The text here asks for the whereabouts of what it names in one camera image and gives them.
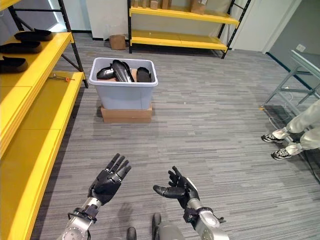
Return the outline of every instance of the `yellow shelving unit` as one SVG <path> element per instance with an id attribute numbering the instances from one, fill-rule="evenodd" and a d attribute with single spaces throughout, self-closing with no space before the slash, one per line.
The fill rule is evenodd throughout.
<path id="1" fill-rule="evenodd" d="M 189 8 L 180 6 L 171 6 L 169 9 L 151 9 L 150 7 L 143 8 L 142 6 L 134 7 L 131 5 L 132 0 L 127 0 L 127 10 L 128 10 L 128 38 L 129 38 L 129 53 L 132 53 L 133 44 L 147 44 L 147 45 L 158 45 L 158 46 L 173 46 L 173 47 L 185 47 L 185 48 L 199 48 L 199 49 L 212 49 L 221 50 L 224 59 L 227 51 L 236 35 L 238 27 L 248 9 L 251 0 L 246 0 L 245 6 L 240 6 L 231 1 L 227 13 L 217 12 L 213 10 L 205 10 L 204 14 L 196 14 L 190 12 Z M 239 20 L 230 16 L 233 7 L 236 6 L 242 9 L 242 13 Z M 217 37 L 203 36 L 203 35 L 191 35 L 191 34 L 181 34 L 172 32 L 158 32 L 158 31 L 146 31 L 137 30 L 138 27 L 132 27 L 131 18 L 133 15 L 150 15 L 159 16 L 165 18 L 179 18 L 179 19 L 189 19 L 194 21 L 204 21 L 220 24 L 220 30 Z M 233 33 L 230 39 L 227 37 L 227 43 L 223 44 L 220 41 L 220 37 L 224 31 L 226 25 L 234 25 Z"/>
<path id="2" fill-rule="evenodd" d="M 19 42 L 14 37 L 8 43 Z M 21 73 L 1 74 L 0 81 L 0 157 L 3 156 L 29 107 L 41 90 L 61 54 L 73 42 L 70 32 L 54 33 L 53 39 L 41 42 L 37 54 L 5 54 L 25 58 L 28 69 Z"/>
<path id="3" fill-rule="evenodd" d="M 170 9 L 151 9 L 149 7 L 143 8 L 141 6 L 131 7 L 130 16 L 132 14 L 154 15 L 170 18 L 191 19 L 198 21 L 206 21 L 221 24 L 233 24 L 237 28 L 239 21 L 230 17 L 229 14 L 223 12 L 215 12 L 206 10 L 204 15 L 190 12 L 184 7 L 172 6 Z"/>
<path id="4" fill-rule="evenodd" d="M 16 11 L 47 11 L 10 7 L 17 2 L 1 0 L 0 10 L 9 7 L 20 31 L 24 23 Z M 0 58 L 24 58 L 28 64 L 24 72 L 0 75 L 1 240 L 30 239 L 82 81 L 88 88 L 65 6 L 58 2 L 59 8 L 52 10 L 62 13 L 68 32 L 53 32 L 52 40 L 41 42 L 39 53 L 0 55 Z M 15 42 L 20 41 L 14 36 L 7 41 Z M 78 66 L 63 55 L 69 44 Z M 60 57 L 79 72 L 56 72 L 63 79 L 54 78 L 52 71 Z"/>
<path id="5" fill-rule="evenodd" d="M 29 239 L 60 143 L 84 78 L 48 79 L 0 162 L 1 239 Z"/>
<path id="6" fill-rule="evenodd" d="M 0 11 L 7 9 L 13 4 L 16 4 L 20 0 L 1 0 L 0 1 Z"/>
<path id="7" fill-rule="evenodd" d="M 227 50 L 227 46 L 221 43 L 217 37 L 159 31 L 132 30 L 131 43 L 200 49 L 217 49 L 223 51 Z"/>

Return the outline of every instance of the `sneaker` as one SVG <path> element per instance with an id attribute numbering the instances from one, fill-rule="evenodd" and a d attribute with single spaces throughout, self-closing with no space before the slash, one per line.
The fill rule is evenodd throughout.
<path id="1" fill-rule="evenodd" d="M 278 151 L 271 153 L 271 157 L 273 157 L 275 160 L 282 160 L 291 158 L 292 155 L 290 155 L 285 148 L 282 148 Z"/>
<path id="2" fill-rule="evenodd" d="M 284 139 L 278 139 L 272 135 L 272 133 L 267 133 L 261 136 L 261 139 L 266 143 L 282 143 Z"/>

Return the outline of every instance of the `brown cardboard box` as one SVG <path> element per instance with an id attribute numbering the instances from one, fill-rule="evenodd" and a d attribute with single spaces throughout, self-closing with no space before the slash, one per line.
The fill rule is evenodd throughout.
<path id="1" fill-rule="evenodd" d="M 203 15 L 205 14 L 206 4 L 207 0 L 191 0 L 190 12 Z"/>
<path id="2" fill-rule="evenodd" d="M 139 1 L 138 0 L 133 0 L 133 7 L 134 8 L 139 7 Z"/>
<path id="3" fill-rule="evenodd" d="M 152 106 L 148 109 L 106 109 L 101 106 L 101 114 L 105 123 L 150 123 Z"/>
<path id="4" fill-rule="evenodd" d="M 145 9 L 149 7 L 149 0 L 142 0 L 142 7 Z"/>
<path id="5" fill-rule="evenodd" d="M 131 69 L 131 74 L 132 74 L 132 77 L 133 77 L 133 80 L 135 82 L 137 82 L 137 69 L 136 68 L 132 68 Z M 116 78 L 113 77 L 113 78 L 110 78 L 110 79 L 97 79 L 98 81 L 107 81 L 107 82 L 116 82 Z"/>
<path id="6" fill-rule="evenodd" d="M 150 8 L 154 9 L 154 10 L 157 10 L 158 9 L 158 4 L 159 4 L 158 0 L 151 0 L 150 1 Z"/>
<path id="7" fill-rule="evenodd" d="M 169 8 L 169 0 L 162 0 L 162 9 Z"/>
<path id="8" fill-rule="evenodd" d="M 124 35 L 111 35 L 109 42 L 113 50 L 125 50 L 126 40 Z"/>

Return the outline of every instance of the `black robotic glove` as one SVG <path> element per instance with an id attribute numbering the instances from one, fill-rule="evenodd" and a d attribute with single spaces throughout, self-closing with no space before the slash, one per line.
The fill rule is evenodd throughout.
<path id="1" fill-rule="evenodd" d="M 182 174 L 178 171 L 178 169 L 173 166 L 172 171 L 168 171 L 170 187 L 158 186 L 154 185 L 153 190 L 168 199 L 177 199 L 183 209 L 186 209 L 187 203 L 190 199 L 198 199 L 198 190 L 195 185 L 190 181 L 189 178 L 182 176 Z"/>
<path id="2" fill-rule="evenodd" d="M 114 197 L 121 186 L 122 180 L 131 169 L 128 160 L 121 165 L 125 156 L 119 157 L 120 154 L 117 153 L 106 168 L 99 173 L 89 188 L 88 197 L 98 199 L 102 206 Z"/>

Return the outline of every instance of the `person's leg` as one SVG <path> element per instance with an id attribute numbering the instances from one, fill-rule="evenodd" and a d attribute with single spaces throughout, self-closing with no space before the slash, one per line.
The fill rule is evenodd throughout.
<path id="1" fill-rule="evenodd" d="M 311 124 L 320 121 L 320 100 L 313 103 L 307 110 L 294 117 L 286 127 L 267 133 L 261 139 L 267 143 L 282 142 L 290 133 L 301 133 Z"/>
<path id="2" fill-rule="evenodd" d="M 294 117 L 286 126 L 290 133 L 301 133 L 311 124 L 320 121 L 320 100 L 313 103 L 307 110 Z"/>
<path id="3" fill-rule="evenodd" d="M 286 148 L 275 151 L 271 156 L 276 160 L 288 159 L 304 150 L 320 148 L 320 127 L 307 131 L 300 138 L 300 143 L 291 143 Z"/>

